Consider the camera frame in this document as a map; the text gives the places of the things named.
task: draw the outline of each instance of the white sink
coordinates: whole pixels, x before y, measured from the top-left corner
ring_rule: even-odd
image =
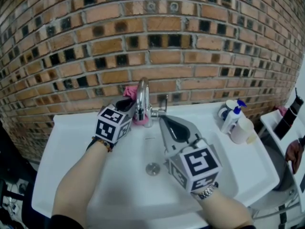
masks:
[[[220,190],[249,206],[275,187],[278,175],[258,138],[251,145],[236,145],[220,132],[222,121],[214,117],[220,106],[169,107],[168,115],[197,126],[223,166],[218,179]],[[59,182],[84,154],[94,134],[96,113],[55,116],[54,120],[32,200],[33,208],[47,217],[51,216]],[[198,203],[168,174],[164,151],[158,121],[151,128],[133,125],[107,158],[102,180],[89,204],[90,224],[142,229],[205,226]],[[146,173],[151,162],[161,167],[156,176]]]
[[[195,123],[192,117],[187,120]],[[205,118],[195,124],[207,143],[215,147],[222,163],[220,189],[233,198],[238,192],[236,179],[216,133],[200,125],[207,121]],[[198,203],[169,175],[164,165],[165,148],[159,122],[155,121],[151,128],[132,128],[109,155],[90,211],[100,211],[104,219],[151,220],[200,210]],[[160,173],[153,177],[148,175],[145,168],[149,163],[159,164]]]

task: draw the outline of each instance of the wristwatch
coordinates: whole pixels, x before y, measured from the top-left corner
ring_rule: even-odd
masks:
[[[211,184],[206,190],[204,190],[201,193],[191,193],[192,196],[198,200],[198,201],[202,201],[208,197],[210,197],[210,195],[213,194],[214,190],[218,188],[218,183],[214,182],[213,184]]]
[[[101,139],[101,138],[99,138],[99,137],[97,137],[97,136],[93,136],[93,137],[92,137],[92,141],[91,141],[90,144],[88,145],[86,151],[87,151],[95,142],[100,142],[100,143],[104,144],[104,146],[108,149],[108,152],[112,152],[113,147],[114,147],[114,144],[109,143],[109,142],[107,142],[107,141],[105,141],[105,140],[103,140],[103,139]]]

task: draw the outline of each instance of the chrome faucet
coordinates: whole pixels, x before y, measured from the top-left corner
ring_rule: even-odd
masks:
[[[167,100],[168,95],[165,99],[165,110],[153,110],[152,105],[149,103],[149,83],[146,77],[143,77],[138,84],[137,90],[137,101],[136,101],[136,110],[135,117],[136,120],[142,121],[145,119],[145,115],[148,118],[148,122],[144,124],[145,127],[152,127],[153,120],[152,117],[160,117],[162,115],[166,115],[167,111]]]

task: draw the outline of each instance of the soap dispenser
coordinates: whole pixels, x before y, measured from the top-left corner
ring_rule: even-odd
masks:
[[[242,116],[241,107],[247,107],[247,105],[240,99],[237,100],[238,106],[234,110],[231,110],[224,121],[223,126],[221,127],[221,132],[228,133],[233,123],[236,123],[237,120]]]

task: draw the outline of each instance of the pink cloth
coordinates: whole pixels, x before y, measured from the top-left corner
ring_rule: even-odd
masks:
[[[277,107],[277,109],[280,111],[281,116],[284,116],[287,112],[287,109],[283,106]]]
[[[138,86],[126,86],[123,96],[131,97],[135,101],[137,99],[137,90]]]
[[[138,86],[126,86],[123,96],[131,97],[131,99],[135,101],[135,100],[137,100],[137,90],[138,90]],[[147,118],[147,115],[145,114],[144,120],[137,121],[133,117],[132,121],[135,125],[144,125],[148,122],[148,118]]]

